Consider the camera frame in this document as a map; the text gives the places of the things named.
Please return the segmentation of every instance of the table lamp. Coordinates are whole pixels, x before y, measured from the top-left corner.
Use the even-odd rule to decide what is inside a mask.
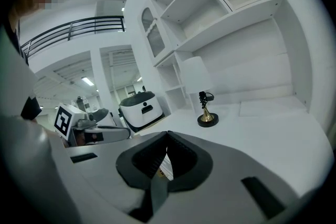
[[[218,123],[218,115],[210,113],[206,107],[208,97],[205,91],[212,88],[213,84],[201,57],[193,57],[183,61],[181,73],[186,93],[199,93],[199,100],[203,109],[203,115],[197,118],[199,126],[211,127],[216,125]]]

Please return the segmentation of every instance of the white lamp shade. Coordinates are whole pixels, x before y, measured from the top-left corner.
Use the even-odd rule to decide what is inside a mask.
[[[182,62],[181,74],[186,93],[199,93],[213,87],[209,72],[199,56]]]

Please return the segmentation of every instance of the arched cabinet door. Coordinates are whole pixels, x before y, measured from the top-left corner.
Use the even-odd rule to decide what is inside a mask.
[[[171,41],[158,17],[152,1],[148,0],[139,21],[154,66],[173,51]]]

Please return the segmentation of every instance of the white wall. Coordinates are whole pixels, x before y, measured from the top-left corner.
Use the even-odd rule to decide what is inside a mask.
[[[305,34],[298,17],[287,0],[282,1],[274,19],[287,47],[293,91],[296,97],[309,108],[313,82],[311,58]]]
[[[118,89],[117,94],[119,96],[120,102],[128,97],[126,95],[125,88]]]
[[[97,88],[99,90],[99,97],[102,104],[113,114],[113,119],[117,126],[122,126],[120,118],[118,117],[118,106],[112,102],[111,93],[106,81],[103,63],[101,60],[101,51],[99,48],[92,48],[90,50],[93,75]]]
[[[135,89],[135,93],[143,92],[143,90],[142,90],[143,82],[142,81],[134,83],[133,86],[134,86],[134,89]]]
[[[114,91],[111,91],[111,97],[112,97],[113,104],[116,104],[116,106],[119,108],[119,102],[117,101]]]
[[[24,44],[30,39],[50,30],[53,27],[89,17],[96,14],[96,4],[81,5],[71,8],[56,8],[37,12],[20,23],[20,43]]]
[[[220,38],[194,56],[202,57],[214,83],[211,93],[218,95],[290,86],[286,52],[277,24],[270,19]]]
[[[54,125],[50,122],[49,120],[49,115],[42,115],[42,116],[37,116],[36,120],[37,123],[42,125],[44,128],[55,131]]]
[[[99,1],[97,2],[96,16],[123,16],[121,11],[125,7],[125,1]]]
[[[101,99],[100,99],[99,95],[97,96],[97,100],[98,100],[99,107],[102,108],[103,104],[101,103]]]
[[[95,106],[97,109],[102,108],[99,104],[97,96],[92,96],[92,97],[88,98],[88,101],[89,101],[91,109],[93,109],[93,106]]]
[[[122,33],[103,33],[79,37],[74,40],[56,45],[52,48],[37,53],[29,58],[29,67],[37,73],[43,71],[53,71],[55,65],[62,67],[66,65],[66,59],[75,57],[93,48],[109,48],[111,51],[119,49],[129,49],[131,47],[129,35]]]
[[[336,105],[336,37],[333,22],[321,0],[287,0],[307,40],[312,66],[311,113],[326,132]]]

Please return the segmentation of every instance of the gold lamp base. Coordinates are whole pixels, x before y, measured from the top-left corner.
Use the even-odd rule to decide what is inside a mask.
[[[215,113],[210,113],[206,106],[203,109],[203,115],[197,118],[197,122],[201,127],[212,127],[216,125],[219,121],[218,115]]]

